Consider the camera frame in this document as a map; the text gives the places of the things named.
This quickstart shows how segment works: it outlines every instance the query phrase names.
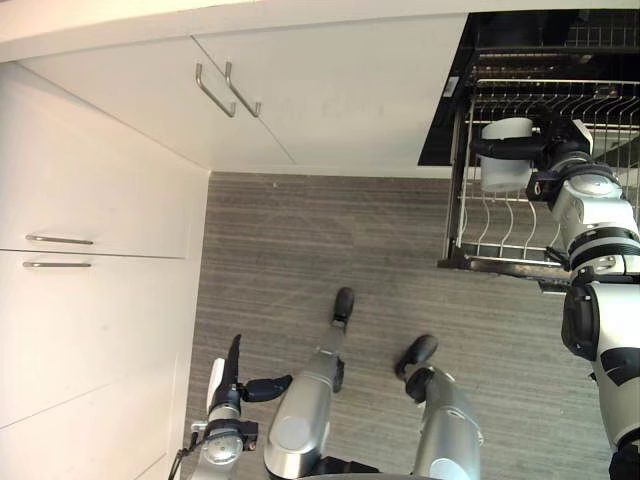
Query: metal rack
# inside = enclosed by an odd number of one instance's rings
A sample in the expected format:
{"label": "metal rack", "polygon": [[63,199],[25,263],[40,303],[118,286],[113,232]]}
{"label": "metal rack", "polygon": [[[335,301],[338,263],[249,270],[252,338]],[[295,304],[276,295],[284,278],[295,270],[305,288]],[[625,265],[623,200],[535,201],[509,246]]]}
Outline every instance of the metal rack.
{"label": "metal rack", "polygon": [[640,82],[479,79],[466,112],[458,111],[452,148],[453,176],[441,267],[538,280],[544,291],[562,291],[568,274],[546,248],[560,248],[559,226],[544,204],[523,190],[487,194],[469,142],[480,129],[508,117],[534,116],[544,106],[581,119],[594,138],[593,158],[613,167],[640,215]]}
{"label": "metal rack", "polygon": [[640,12],[592,11],[588,22],[569,28],[565,47],[637,48],[640,46]]}

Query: cable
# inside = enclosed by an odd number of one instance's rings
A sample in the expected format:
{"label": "cable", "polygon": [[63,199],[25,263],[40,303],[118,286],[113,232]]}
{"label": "cable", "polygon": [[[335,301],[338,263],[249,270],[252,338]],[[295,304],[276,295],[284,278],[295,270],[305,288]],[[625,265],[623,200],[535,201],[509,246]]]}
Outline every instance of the cable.
{"label": "cable", "polygon": [[173,480],[175,478],[176,473],[178,473],[178,469],[180,468],[180,464],[182,463],[182,459],[191,455],[196,448],[202,445],[206,438],[206,436],[203,436],[202,440],[198,442],[198,432],[191,432],[191,441],[189,442],[189,447],[181,448],[176,452],[176,456],[173,459],[173,464],[171,465],[171,470],[169,471],[169,477],[167,480]]}

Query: white cabinet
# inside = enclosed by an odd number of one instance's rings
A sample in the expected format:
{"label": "white cabinet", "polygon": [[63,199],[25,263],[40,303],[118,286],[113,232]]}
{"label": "white cabinet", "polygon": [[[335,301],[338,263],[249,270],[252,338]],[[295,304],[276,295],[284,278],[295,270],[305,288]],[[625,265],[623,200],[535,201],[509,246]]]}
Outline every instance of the white cabinet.
{"label": "white cabinet", "polygon": [[108,112],[162,145],[207,168],[251,170],[291,160],[260,121],[236,101],[211,60],[190,38],[124,45],[25,60],[22,65]]}
{"label": "white cabinet", "polygon": [[167,358],[173,369],[193,328],[186,274],[179,260],[0,252],[0,427]]}
{"label": "white cabinet", "polygon": [[[214,170],[411,175],[465,21],[453,14],[233,32],[22,64]],[[196,86],[196,62],[220,102],[235,103],[234,118]],[[261,102],[259,118],[225,84],[227,62],[248,104]]]}
{"label": "white cabinet", "polygon": [[167,451],[173,386],[163,368],[136,372],[0,429],[0,476],[166,479],[175,451]]}
{"label": "white cabinet", "polygon": [[0,478],[164,478],[182,444],[208,173],[0,65]]}
{"label": "white cabinet", "polygon": [[198,36],[300,165],[412,168],[466,15]]}
{"label": "white cabinet", "polygon": [[0,105],[0,249],[187,255],[198,167],[15,64]]}

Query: drawer handle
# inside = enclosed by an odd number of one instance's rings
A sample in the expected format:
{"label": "drawer handle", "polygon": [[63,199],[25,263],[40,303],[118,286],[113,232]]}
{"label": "drawer handle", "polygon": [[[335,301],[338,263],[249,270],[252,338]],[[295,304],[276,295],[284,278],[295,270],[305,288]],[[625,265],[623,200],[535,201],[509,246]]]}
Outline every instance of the drawer handle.
{"label": "drawer handle", "polygon": [[88,268],[90,263],[64,263],[64,262],[22,262],[26,268]]}
{"label": "drawer handle", "polygon": [[33,240],[34,242],[52,242],[52,243],[74,243],[76,245],[93,245],[91,240],[77,240],[75,238],[57,238],[57,237],[43,237],[42,235],[25,235],[27,240]]}
{"label": "drawer handle", "polygon": [[213,103],[218,105],[220,110],[222,110],[227,117],[232,118],[236,114],[235,102],[231,102],[229,108],[225,107],[224,104],[218,100],[213,93],[211,93],[204,83],[202,83],[202,64],[200,62],[196,63],[196,85],[200,87],[200,90],[202,90],[204,94],[213,101]]}
{"label": "drawer handle", "polygon": [[227,81],[227,85],[229,86],[231,91],[235,94],[236,97],[238,97],[238,100],[240,100],[240,103],[242,103],[245,106],[245,108],[249,110],[249,113],[251,115],[258,118],[258,116],[260,115],[260,107],[262,106],[262,104],[260,102],[256,102],[256,106],[252,108],[251,105],[249,105],[249,102],[245,100],[242,94],[231,82],[231,62],[227,62],[224,67],[224,79]]}

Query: floor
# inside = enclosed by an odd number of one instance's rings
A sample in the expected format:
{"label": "floor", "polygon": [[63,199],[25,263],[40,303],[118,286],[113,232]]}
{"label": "floor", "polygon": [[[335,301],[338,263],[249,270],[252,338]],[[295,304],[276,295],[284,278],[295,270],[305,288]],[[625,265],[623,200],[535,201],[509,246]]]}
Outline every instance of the floor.
{"label": "floor", "polygon": [[[535,284],[436,268],[447,182],[214,174],[187,410],[204,417],[210,365],[242,333],[241,380],[295,373],[336,290],[356,292],[327,454],[411,470],[421,410],[392,372],[431,332],[483,427],[483,478],[604,479],[610,453],[586,361],[562,345],[562,298]],[[277,402],[248,404],[259,451],[237,479],[266,478],[262,446]],[[183,476],[195,458],[186,460]]]}

